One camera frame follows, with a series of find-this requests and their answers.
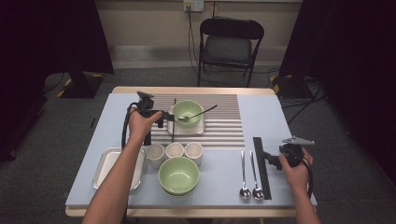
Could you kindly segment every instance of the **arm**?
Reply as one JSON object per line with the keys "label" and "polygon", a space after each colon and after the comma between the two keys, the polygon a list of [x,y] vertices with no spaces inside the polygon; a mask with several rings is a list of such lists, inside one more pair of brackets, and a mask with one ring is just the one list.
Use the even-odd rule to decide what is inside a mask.
{"label": "arm", "polygon": [[132,109],[129,120],[130,136],[125,148],[105,180],[93,195],[82,223],[120,223],[128,203],[129,190],[134,178],[137,156],[152,123],[161,112],[145,119]]}
{"label": "arm", "polygon": [[[303,152],[304,156],[312,164],[314,159],[308,154],[308,152],[304,148]],[[314,205],[312,205],[306,192],[306,187],[308,183],[308,171],[306,170],[305,166],[303,164],[299,164],[296,167],[290,167],[287,159],[282,154],[279,155],[279,160],[280,163],[282,163],[283,169],[285,170],[286,178],[293,194],[297,223],[320,223]]]}

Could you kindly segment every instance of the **forearm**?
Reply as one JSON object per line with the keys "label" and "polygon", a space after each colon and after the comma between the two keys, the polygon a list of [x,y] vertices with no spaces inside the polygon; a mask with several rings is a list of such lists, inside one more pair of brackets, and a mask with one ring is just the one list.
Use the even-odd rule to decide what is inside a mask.
{"label": "forearm", "polygon": [[83,223],[120,223],[142,141],[130,140],[92,198]]}
{"label": "forearm", "polygon": [[293,192],[297,224],[318,224],[320,220],[306,190]]}

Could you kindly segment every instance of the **small white cup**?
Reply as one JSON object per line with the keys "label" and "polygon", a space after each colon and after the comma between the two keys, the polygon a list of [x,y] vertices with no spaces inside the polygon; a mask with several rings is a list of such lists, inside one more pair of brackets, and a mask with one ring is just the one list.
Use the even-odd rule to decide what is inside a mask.
{"label": "small white cup", "polygon": [[165,149],[160,144],[151,144],[146,150],[146,158],[148,163],[155,169],[160,169],[165,157]]}
{"label": "small white cup", "polygon": [[167,159],[174,157],[182,157],[184,155],[184,147],[180,143],[171,143],[165,149]]}
{"label": "small white cup", "polygon": [[202,162],[202,157],[204,155],[204,149],[199,143],[191,142],[186,145],[185,149],[186,157],[195,162],[195,164],[200,165]]}

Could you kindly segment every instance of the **chopstick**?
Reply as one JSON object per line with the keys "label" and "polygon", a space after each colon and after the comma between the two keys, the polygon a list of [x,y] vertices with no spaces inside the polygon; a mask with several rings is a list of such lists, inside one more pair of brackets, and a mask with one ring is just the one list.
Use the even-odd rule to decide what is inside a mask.
{"label": "chopstick", "polygon": [[173,127],[172,127],[172,143],[174,143],[174,140],[175,140],[175,120],[173,120]]}

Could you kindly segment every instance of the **spoon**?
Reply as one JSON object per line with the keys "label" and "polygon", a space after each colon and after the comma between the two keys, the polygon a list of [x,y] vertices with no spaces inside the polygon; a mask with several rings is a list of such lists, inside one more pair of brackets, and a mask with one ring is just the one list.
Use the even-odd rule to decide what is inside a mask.
{"label": "spoon", "polygon": [[239,190],[239,195],[243,199],[250,199],[251,193],[250,190],[248,190],[247,188],[247,182],[245,180],[245,151],[241,151],[241,158],[242,158],[242,175],[244,177],[244,185],[241,188],[241,190]]}
{"label": "spoon", "polygon": [[198,115],[202,115],[202,114],[206,113],[207,111],[209,111],[209,110],[212,110],[212,109],[216,108],[216,106],[217,106],[217,105],[214,105],[214,106],[212,106],[212,107],[208,108],[207,110],[204,110],[203,112],[201,112],[201,113],[199,113],[199,114],[196,114],[196,115],[194,115],[194,116],[192,116],[192,117],[184,117],[184,116],[180,116],[180,117],[178,117],[178,120],[180,120],[180,121],[184,121],[184,122],[186,122],[186,121],[189,121],[189,119],[192,119],[192,118],[194,118],[194,117],[197,117]]}
{"label": "spoon", "polygon": [[251,160],[251,167],[253,168],[254,184],[256,185],[256,188],[253,190],[253,197],[257,200],[263,200],[264,193],[262,192],[262,189],[259,188],[259,186],[257,185],[256,169],[254,168],[253,152],[251,151],[250,151],[250,160]]}

